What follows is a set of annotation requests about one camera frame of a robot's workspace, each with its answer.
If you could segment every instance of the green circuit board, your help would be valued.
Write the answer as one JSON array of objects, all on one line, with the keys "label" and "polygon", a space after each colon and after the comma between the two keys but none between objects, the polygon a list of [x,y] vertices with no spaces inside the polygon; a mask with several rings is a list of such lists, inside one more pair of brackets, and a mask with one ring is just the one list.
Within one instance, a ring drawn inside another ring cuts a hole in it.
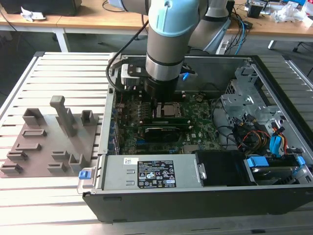
[{"label": "green circuit board", "polygon": [[195,93],[185,96],[183,102],[167,103],[170,107],[175,107],[176,115],[179,116],[177,118],[189,119],[192,126],[190,129],[180,131],[178,141],[174,142],[146,142],[147,127],[140,124],[140,121],[152,117],[149,102],[140,101],[132,95],[122,105],[118,104],[119,154],[190,154],[198,149],[221,149],[216,129],[211,121],[210,100],[202,96],[202,99],[199,99]]}]

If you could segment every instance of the blue plastic clip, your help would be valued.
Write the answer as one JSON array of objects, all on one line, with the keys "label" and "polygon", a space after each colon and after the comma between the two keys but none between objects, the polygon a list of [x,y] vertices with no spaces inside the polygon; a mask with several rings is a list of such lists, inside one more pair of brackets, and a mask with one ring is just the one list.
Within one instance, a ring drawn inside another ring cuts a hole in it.
[{"label": "blue plastic clip", "polygon": [[182,80],[185,81],[187,79],[187,77],[189,76],[189,73],[185,73],[184,77],[182,77]]},{"label": "blue plastic clip", "polygon": [[305,165],[305,160],[303,159],[302,156],[297,157],[297,161],[300,165]]},{"label": "blue plastic clip", "polygon": [[91,179],[91,171],[81,170],[79,172],[78,178],[80,180],[90,180]]},{"label": "blue plastic clip", "polygon": [[279,154],[279,147],[282,143],[282,138],[280,136],[272,136],[269,142],[269,150],[272,154],[274,154],[277,158],[281,158]]},{"label": "blue plastic clip", "polygon": [[247,160],[249,167],[262,167],[269,166],[266,157],[264,156],[252,156]]}]

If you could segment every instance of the gray fixture base plate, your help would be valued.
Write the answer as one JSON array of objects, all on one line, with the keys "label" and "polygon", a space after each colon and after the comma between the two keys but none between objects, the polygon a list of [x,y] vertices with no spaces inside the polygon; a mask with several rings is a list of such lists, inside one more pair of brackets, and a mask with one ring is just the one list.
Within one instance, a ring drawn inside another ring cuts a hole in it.
[{"label": "gray fixture base plate", "polygon": [[[21,178],[21,177],[58,177],[58,176],[78,176],[79,172],[73,172],[70,168],[68,161],[54,160],[52,157],[53,151],[67,151],[70,155],[73,154],[77,162],[81,154],[84,155],[86,162],[89,166],[93,142],[95,138],[98,115],[94,115],[95,124],[83,126],[80,119],[80,114],[74,114],[73,127],[77,130],[77,134],[74,137],[67,137],[65,131],[59,125],[56,115],[44,115],[44,118],[39,118],[39,126],[27,126],[24,124],[17,140],[12,147],[11,151],[16,151],[18,144],[33,144],[39,143],[41,145],[40,150],[24,150],[28,158],[26,160],[10,161],[6,159],[3,165],[18,164],[22,167],[20,174],[4,174],[0,171],[1,178]],[[23,137],[24,130],[44,129],[46,136],[39,137]],[[48,164],[51,163],[64,163],[66,172],[50,173],[47,169]]]}]

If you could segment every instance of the screw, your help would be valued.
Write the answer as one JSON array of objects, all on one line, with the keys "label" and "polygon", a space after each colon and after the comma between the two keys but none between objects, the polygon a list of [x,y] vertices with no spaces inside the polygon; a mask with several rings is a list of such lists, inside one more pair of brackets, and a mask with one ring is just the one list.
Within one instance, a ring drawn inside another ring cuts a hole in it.
[{"label": "screw", "polygon": [[164,6],[171,7],[170,2],[169,1],[165,2]]}]

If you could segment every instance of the power supply label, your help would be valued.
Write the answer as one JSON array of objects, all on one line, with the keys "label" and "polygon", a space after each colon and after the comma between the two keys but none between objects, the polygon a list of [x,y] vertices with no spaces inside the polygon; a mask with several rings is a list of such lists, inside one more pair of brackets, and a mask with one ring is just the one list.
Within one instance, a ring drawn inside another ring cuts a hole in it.
[{"label": "power supply label", "polygon": [[172,160],[138,162],[139,188],[176,188]]}]

